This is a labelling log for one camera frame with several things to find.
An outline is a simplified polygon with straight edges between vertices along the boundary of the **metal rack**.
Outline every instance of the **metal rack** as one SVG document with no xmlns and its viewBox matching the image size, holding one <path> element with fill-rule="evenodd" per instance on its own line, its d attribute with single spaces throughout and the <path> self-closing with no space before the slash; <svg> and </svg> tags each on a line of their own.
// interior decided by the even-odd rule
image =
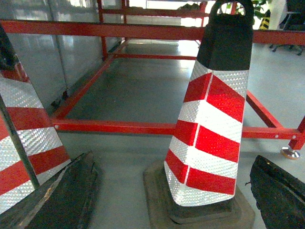
<svg viewBox="0 0 305 229">
<path fill-rule="evenodd" d="M 204 12 L 178 10 L 134 10 L 128 9 L 129 1 L 122 0 L 121 10 L 103 10 L 102 2 L 98 0 L 99 17 L 101 23 L 81 22 L 54 22 L 54 21 L 0 21 L 7 33 L 30 33 L 49 35 L 78 35 L 98 36 L 102 39 L 102 53 L 104 62 L 100 69 L 84 85 L 69 97 L 65 103 L 53 114 L 52 121 L 59 131 L 83 131 L 83 132 L 111 132 L 129 134 L 172 135 L 175 129 L 174 123 L 139 123 L 99 120 L 76 120 L 65 118 L 77 102 L 86 94 L 88 89 L 110 66 L 116 58 L 148 58 L 148 59 L 172 59 L 195 60 L 195 56 L 170 56 L 170 55 L 146 55 L 126 54 L 122 49 L 128 45 L 125 39 L 114 52 L 107 52 L 105 37 L 127 37 L 139 39 L 162 40 L 201 40 L 204 36 L 204 28 L 162 26 L 162 25 L 135 25 L 127 24 L 127 15 L 147 16 L 171 16 L 171 17 L 205 17 Z M 123 24 L 103 23 L 104 13 L 122 14 Z M 305 33 L 296 31 L 254 31 L 255 43 L 298 44 L 305 45 Z M 247 102 L 259 115 L 267 127 L 243 127 L 244 138 L 288 139 L 293 150 L 300 150 L 305 144 L 305 117 L 298 128 L 285 128 L 277 119 L 250 93 L 247 93 Z"/>
</svg>

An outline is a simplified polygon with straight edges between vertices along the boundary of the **cone base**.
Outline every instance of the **cone base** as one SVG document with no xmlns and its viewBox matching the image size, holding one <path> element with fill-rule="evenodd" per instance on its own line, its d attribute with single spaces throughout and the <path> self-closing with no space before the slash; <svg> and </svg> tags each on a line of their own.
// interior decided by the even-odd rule
<svg viewBox="0 0 305 229">
<path fill-rule="evenodd" d="M 148 212 L 153 229 L 251 229 L 255 213 L 236 187 L 235 197 L 215 204 L 182 207 L 170 193 L 163 161 L 144 172 Z"/>
</svg>

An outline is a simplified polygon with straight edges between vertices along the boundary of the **red stripe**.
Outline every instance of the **red stripe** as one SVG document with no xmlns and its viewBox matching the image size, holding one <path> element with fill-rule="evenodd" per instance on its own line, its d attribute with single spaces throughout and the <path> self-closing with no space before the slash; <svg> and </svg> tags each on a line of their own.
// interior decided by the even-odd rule
<svg viewBox="0 0 305 229">
<path fill-rule="evenodd" d="M 9 135 L 3 119 L 0 117 L 0 140 L 6 138 Z"/>
<path fill-rule="evenodd" d="M 25 83 L 31 83 L 29 77 L 27 76 L 20 62 L 15 65 L 15 70 L 13 71 L 2 70 L 0 73 L 3 75 L 4 78 L 7 79 L 21 81 Z"/>
<path fill-rule="evenodd" d="M 168 150 L 165 161 L 179 182 L 184 183 L 188 166 L 180 161 L 171 150 Z"/>
<path fill-rule="evenodd" d="M 35 173 L 38 175 L 64 163 L 70 158 L 66 153 L 64 146 L 60 146 L 43 153 L 31 155 L 29 156 L 29 159 L 33 165 Z"/>
<path fill-rule="evenodd" d="M 233 195 L 236 180 L 191 168 L 186 185 L 203 191 Z"/>
<path fill-rule="evenodd" d="M 237 121 L 243 121 L 245 99 L 216 76 L 213 76 L 207 102 Z"/>
<path fill-rule="evenodd" d="M 214 156 L 238 162 L 239 145 L 235 141 L 200 126 L 195 147 Z"/>
<path fill-rule="evenodd" d="M 29 181 L 29 175 L 21 161 L 0 171 L 0 196 Z"/>
<path fill-rule="evenodd" d="M 43 108 L 7 107 L 17 130 L 52 127 L 49 116 Z"/>
<path fill-rule="evenodd" d="M 180 141 L 186 143 L 188 146 L 194 145 L 197 123 L 190 123 L 178 120 L 174 132 L 174 136 Z"/>
<path fill-rule="evenodd" d="M 189 101 L 203 100 L 208 89 L 212 74 L 202 75 L 189 82 L 186 90 L 184 103 Z"/>
</svg>

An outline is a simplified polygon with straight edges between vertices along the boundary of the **gray floor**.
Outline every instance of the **gray floor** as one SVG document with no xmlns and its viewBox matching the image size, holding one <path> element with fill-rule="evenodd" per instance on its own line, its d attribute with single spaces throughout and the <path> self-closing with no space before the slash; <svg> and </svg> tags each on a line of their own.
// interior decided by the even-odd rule
<svg viewBox="0 0 305 229">
<path fill-rule="evenodd" d="M 195 42 L 130 44 L 128 53 L 196 55 Z M 305 114 L 305 54 L 286 49 L 272 53 L 255 44 L 249 90 L 286 127 L 296 127 Z M 69 118 L 170 122 L 177 120 L 194 61 L 117 59 L 79 101 Z M 264 126 L 246 107 L 245 125 Z M 92 150 L 103 170 L 101 191 L 90 229 L 146 229 L 149 218 L 142 173 L 154 160 L 164 159 L 170 136 L 60 133 L 71 157 Z M 260 154 L 305 182 L 303 157 L 279 154 L 288 141 L 243 139 L 237 184 L 256 211 L 254 228 L 265 229 L 250 186 L 249 173 Z"/>
</svg>

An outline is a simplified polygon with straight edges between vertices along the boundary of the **red and white traffic cone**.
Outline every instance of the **red and white traffic cone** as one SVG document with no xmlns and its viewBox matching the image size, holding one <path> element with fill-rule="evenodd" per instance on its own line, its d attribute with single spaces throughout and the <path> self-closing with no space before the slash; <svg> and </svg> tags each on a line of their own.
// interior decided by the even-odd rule
<svg viewBox="0 0 305 229">
<path fill-rule="evenodd" d="M 70 163 L 70 158 L 11 43 L 0 26 L 0 95 L 39 184 Z M 34 190 L 24 162 L 0 118 L 0 213 Z"/>
<path fill-rule="evenodd" d="M 254 9 L 212 7 L 164 162 L 144 173 L 152 228 L 250 229 L 255 214 L 236 187 Z"/>
<path fill-rule="evenodd" d="M 252 50 L 246 15 L 217 15 L 217 1 L 164 163 L 174 201 L 202 206 L 234 197 Z"/>
</svg>

